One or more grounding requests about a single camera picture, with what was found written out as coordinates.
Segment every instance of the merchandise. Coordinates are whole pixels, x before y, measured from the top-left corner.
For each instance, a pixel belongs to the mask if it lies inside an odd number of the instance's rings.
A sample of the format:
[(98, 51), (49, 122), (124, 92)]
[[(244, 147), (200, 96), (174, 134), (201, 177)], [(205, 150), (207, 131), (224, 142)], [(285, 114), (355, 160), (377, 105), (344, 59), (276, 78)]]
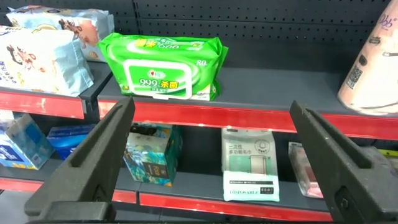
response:
[(80, 41), (70, 31), (0, 26), (0, 40), (1, 87), (78, 96), (93, 85)]
[(338, 92), (363, 114), (398, 115), (398, 0), (391, 0)]
[(308, 161), (304, 148), (300, 143), (289, 142), (289, 157), (301, 193), (308, 197), (323, 198), (310, 161)]
[(218, 37), (151, 37), (113, 33), (99, 42), (122, 94), (214, 100), (228, 48)]
[(181, 150), (178, 126), (133, 123), (123, 159), (134, 180), (171, 186)]
[(270, 131), (223, 129), (224, 200), (279, 201), (275, 141)]
[(24, 6), (10, 9), (8, 19), (13, 26), (42, 30), (70, 30), (81, 40), (87, 60), (105, 62), (96, 46), (98, 41), (114, 31), (113, 15), (99, 9), (54, 9), (44, 6)]
[(0, 163), (6, 167), (40, 169), (54, 148), (29, 114), (0, 123)]
[(47, 139), (62, 159), (66, 159), (86, 138), (95, 124), (51, 128)]

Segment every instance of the white package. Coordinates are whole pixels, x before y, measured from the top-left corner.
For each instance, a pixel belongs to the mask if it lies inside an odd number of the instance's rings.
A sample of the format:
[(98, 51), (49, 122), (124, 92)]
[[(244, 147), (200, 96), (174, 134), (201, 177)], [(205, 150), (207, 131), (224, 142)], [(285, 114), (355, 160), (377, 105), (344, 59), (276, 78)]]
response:
[(223, 129), (224, 200), (279, 201), (275, 141), (270, 131)]
[(108, 11), (44, 6), (24, 6), (10, 10), (7, 17), (13, 26), (72, 31), (81, 40), (81, 49), (87, 60), (106, 62), (96, 44), (114, 32), (113, 15)]
[(80, 41), (67, 30), (0, 26), (0, 86), (78, 96), (93, 85)]

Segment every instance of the product barcode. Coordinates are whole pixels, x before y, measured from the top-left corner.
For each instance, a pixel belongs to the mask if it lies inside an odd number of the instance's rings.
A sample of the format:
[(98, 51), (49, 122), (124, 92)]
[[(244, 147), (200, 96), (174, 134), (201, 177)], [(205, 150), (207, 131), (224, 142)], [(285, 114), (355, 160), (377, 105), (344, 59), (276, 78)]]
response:
[(35, 155), (33, 156), (32, 160), (33, 160), (33, 162), (34, 162), (35, 164), (39, 164), (40, 161), (41, 161), (41, 158), (40, 158), (39, 155), (35, 154)]
[(347, 78), (347, 85), (353, 89), (356, 82), (359, 80), (359, 78), (362, 75), (362, 71), (355, 65), (354, 69), (351, 71), (351, 73), (348, 75)]

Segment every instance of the blue box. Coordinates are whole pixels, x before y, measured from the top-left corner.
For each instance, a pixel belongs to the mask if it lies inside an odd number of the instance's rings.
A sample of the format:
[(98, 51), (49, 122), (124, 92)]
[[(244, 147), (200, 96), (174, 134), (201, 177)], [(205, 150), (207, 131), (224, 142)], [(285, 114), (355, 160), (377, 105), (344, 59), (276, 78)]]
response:
[(172, 186), (181, 150), (178, 126), (135, 123), (123, 159), (134, 180)]
[(65, 160), (94, 127), (95, 124), (53, 127), (47, 139), (58, 155)]
[(38, 170), (53, 152), (54, 148), (29, 114), (0, 123), (2, 165)]

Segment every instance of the baby wipes package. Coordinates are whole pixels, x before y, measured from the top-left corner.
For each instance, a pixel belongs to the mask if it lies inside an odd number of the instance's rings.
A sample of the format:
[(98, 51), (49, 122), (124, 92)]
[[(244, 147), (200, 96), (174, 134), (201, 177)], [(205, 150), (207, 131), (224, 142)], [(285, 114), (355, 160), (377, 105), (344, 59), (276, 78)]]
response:
[(224, 200), (278, 202), (272, 132), (223, 128), (222, 142)]
[(70, 30), (81, 40), (81, 49), (87, 60), (105, 62), (96, 44), (114, 31), (113, 15), (108, 11), (44, 6), (24, 6), (10, 10), (7, 17), (13, 26), (36, 30)]
[(133, 123), (123, 159), (134, 180), (172, 186), (181, 150), (178, 126)]
[(38, 170), (53, 152), (53, 147), (29, 114), (0, 123), (2, 165)]
[(398, 0), (391, 0), (338, 92), (363, 114), (398, 115)]
[(0, 26), (0, 52), (2, 87), (78, 96), (93, 85), (72, 32)]
[(228, 48), (219, 38), (113, 33), (98, 43), (122, 94), (213, 100)]

